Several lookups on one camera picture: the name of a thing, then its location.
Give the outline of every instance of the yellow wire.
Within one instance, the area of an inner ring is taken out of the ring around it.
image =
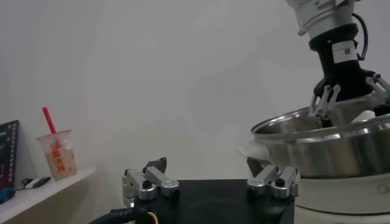
[[[158,224],[158,219],[156,214],[154,214],[153,212],[147,212],[147,214],[153,218],[154,224]]]

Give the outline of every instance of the black base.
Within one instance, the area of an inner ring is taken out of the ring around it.
[[[246,180],[182,180],[177,201],[158,196],[136,201],[156,212],[161,224],[292,224],[294,199],[276,200],[269,194],[251,199]],[[149,217],[137,223],[152,223]]]

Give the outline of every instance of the screw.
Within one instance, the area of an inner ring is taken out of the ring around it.
[[[275,181],[275,185],[277,187],[284,187],[285,184],[286,184],[286,182],[283,179],[280,179],[280,178]]]
[[[149,189],[152,187],[152,182],[150,182],[149,180],[145,180],[142,182],[142,188],[143,189]]]

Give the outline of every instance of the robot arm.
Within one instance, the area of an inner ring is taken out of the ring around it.
[[[356,0],[287,0],[297,15],[299,35],[309,33],[311,39],[348,24],[353,24]]]
[[[371,95],[372,100],[388,108],[390,113],[390,87],[374,71],[360,67],[367,52],[368,32],[364,20],[353,13],[358,0],[287,0],[295,10],[300,27],[299,35],[309,34],[310,48],[319,54],[324,78],[314,88],[309,117],[315,117],[319,128],[332,126],[330,112],[337,101]],[[358,26],[364,29],[364,50],[356,52]]]

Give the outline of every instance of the red straw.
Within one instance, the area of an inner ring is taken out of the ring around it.
[[[44,116],[46,117],[46,121],[48,122],[51,133],[56,134],[54,124],[53,124],[53,121],[51,120],[48,108],[43,107],[42,110],[43,110]]]

